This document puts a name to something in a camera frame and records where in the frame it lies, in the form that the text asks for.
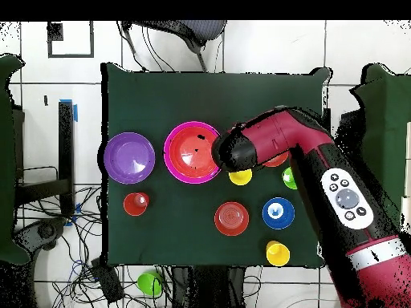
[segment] purple bowl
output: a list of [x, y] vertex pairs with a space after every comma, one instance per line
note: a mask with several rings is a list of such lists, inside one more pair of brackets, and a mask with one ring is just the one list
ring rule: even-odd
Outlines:
[[108, 141], [104, 166], [108, 175], [122, 184], [135, 184], [147, 178], [154, 168], [156, 155], [147, 138], [123, 132]]

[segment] red cup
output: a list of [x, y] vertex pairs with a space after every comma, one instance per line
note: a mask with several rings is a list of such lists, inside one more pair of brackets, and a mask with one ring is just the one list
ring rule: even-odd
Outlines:
[[143, 192], [129, 193], [123, 202], [125, 212], [131, 216], [140, 216], [148, 205], [149, 196]]
[[288, 155], [289, 155], [289, 151], [285, 151], [277, 155], [276, 157], [271, 158], [266, 163], [262, 163], [262, 165], [269, 167], [269, 168], [278, 167], [279, 165], [281, 165], [287, 160]]
[[220, 233], [237, 236], [246, 230], [250, 220], [246, 208], [238, 202], [226, 202], [217, 209], [214, 224]]

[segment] white band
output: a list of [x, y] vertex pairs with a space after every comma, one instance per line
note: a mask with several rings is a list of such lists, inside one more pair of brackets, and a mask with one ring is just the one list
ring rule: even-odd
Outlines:
[[407, 254], [405, 247], [397, 237], [359, 250], [348, 258], [356, 270], [362, 270], [404, 254]]

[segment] table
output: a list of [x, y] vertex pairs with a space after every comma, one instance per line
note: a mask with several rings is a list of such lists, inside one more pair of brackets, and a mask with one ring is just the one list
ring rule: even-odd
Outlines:
[[[131, 185], [108, 180], [110, 265], [269, 265], [265, 248], [271, 240], [290, 249], [289, 266], [323, 264], [299, 193], [281, 178], [288, 164], [254, 171], [244, 187], [232, 184], [224, 172], [205, 184], [184, 184], [165, 167], [162, 149], [171, 130], [188, 120], [223, 132], [276, 105], [309, 108], [320, 116], [329, 69], [310, 75], [144, 73], [107, 63], [102, 72], [102, 88], [108, 90], [103, 93], [108, 138], [137, 132], [156, 152], [155, 167], [146, 180]], [[143, 215], [131, 217], [123, 209], [123, 199], [137, 192], [147, 193], [150, 203]], [[284, 197], [295, 206], [295, 219], [284, 230], [270, 229], [262, 220], [262, 207], [272, 197]], [[214, 213], [226, 201], [241, 203], [250, 214], [248, 228], [236, 237], [224, 236], [214, 226]]]

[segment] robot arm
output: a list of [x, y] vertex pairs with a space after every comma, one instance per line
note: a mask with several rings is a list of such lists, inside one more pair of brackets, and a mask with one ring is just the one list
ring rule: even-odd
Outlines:
[[411, 308], [409, 238], [401, 234], [328, 132], [304, 111], [277, 107], [214, 141], [228, 172], [287, 150], [343, 308]]

